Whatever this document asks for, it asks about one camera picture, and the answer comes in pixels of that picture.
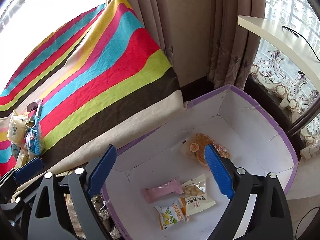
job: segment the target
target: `pink snack wrapper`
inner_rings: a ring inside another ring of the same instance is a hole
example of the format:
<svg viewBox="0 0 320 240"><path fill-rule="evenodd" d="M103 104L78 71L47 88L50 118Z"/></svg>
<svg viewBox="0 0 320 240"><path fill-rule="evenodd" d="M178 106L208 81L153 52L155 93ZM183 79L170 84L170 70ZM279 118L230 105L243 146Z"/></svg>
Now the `pink snack wrapper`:
<svg viewBox="0 0 320 240"><path fill-rule="evenodd" d="M150 189L142 189L142 194L144 195L145 200L147 203L153 203L158 198L167 195L172 192L176 192L178 194L183 194L183 189L180 185L179 178L175 178L166 184L163 184L158 187L150 188Z"/></svg>

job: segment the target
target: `sheer curtain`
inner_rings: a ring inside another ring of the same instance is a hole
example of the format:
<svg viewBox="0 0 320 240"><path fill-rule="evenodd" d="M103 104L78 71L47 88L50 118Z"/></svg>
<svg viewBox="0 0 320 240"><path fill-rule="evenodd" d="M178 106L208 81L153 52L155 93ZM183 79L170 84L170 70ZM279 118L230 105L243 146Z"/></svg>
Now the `sheer curtain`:
<svg viewBox="0 0 320 240"><path fill-rule="evenodd" d="M307 0L266 0L265 18L281 22L301 33L320 53L320 21ZM286 55L261 39L250 73L259 84L282 98L281 108L291 111L294 122L319 96L310 80ZM301 130L307 147L305 159L320 153L320 115Z"/></svg>

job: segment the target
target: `blue stripe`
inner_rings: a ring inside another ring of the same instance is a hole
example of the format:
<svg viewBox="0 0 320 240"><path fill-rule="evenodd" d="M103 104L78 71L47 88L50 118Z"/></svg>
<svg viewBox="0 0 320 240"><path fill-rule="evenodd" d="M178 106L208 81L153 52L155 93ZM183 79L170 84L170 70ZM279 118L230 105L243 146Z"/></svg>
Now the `blue stripe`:
<svg viewBox="0 0 320 240"><path fill-rule="evenodd" d="M141 27L141 23L132 14L132 12L124 13L120 19L115 34L112 36L108 44L104 47L100 57L92 64L92 66L88 70L72 80L68 85L63 87L44 104L40 119L42 120L56 106L58 106L67 97L72 95L80 87L84 86L89 81L109 69L126 50L133 32Z"/></svg>
<svg viewBox="0 0 320 240"><path fill-rule="evenodd" d="M11 146L7 149L0 150L0 163L7 163L11 157Z"/></svg>
<svg viewBox="0 0 320 240"><path fill-rule="evenodd" d="M99 5L97 9L85 15L80 21L75 23L65 33L60 35L48 48L44 49L34 60L32 60L21 73L10 83L10 85L3 90L0 97L5 97L15 88L26 76L28 76L34 69L36 69L42 62L48 59L54 52L56 52L66 41L68 41L74 34L86 26L103 8L105 4Z"/></svg>

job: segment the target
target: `white snack bag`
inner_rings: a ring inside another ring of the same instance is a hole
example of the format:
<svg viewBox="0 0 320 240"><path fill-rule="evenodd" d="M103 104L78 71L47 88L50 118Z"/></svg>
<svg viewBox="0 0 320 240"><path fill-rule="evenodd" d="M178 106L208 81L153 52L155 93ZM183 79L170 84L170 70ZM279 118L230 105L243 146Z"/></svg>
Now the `white snack bag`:
<svg viewBox="0 0 320 240"><path fill-rule="evenodd" d="M185 203L183 198L180 198L180 202L186 207L187 216L199 213L215 205L216 202L206 193L205 175L191 179L181 186L185 193Z"/></svg>

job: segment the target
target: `wall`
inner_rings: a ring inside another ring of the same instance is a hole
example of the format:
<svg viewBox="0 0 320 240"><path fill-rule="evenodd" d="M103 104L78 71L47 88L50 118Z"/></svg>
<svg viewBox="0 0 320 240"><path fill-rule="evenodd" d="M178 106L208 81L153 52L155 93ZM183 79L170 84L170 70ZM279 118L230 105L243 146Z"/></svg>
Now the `wall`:
<svg viewBox="0 0 320 240"><path fill-rule="evenodd" d="M207 74L210 0L167 0L172 31L174 70L180 86Z"/></svg>

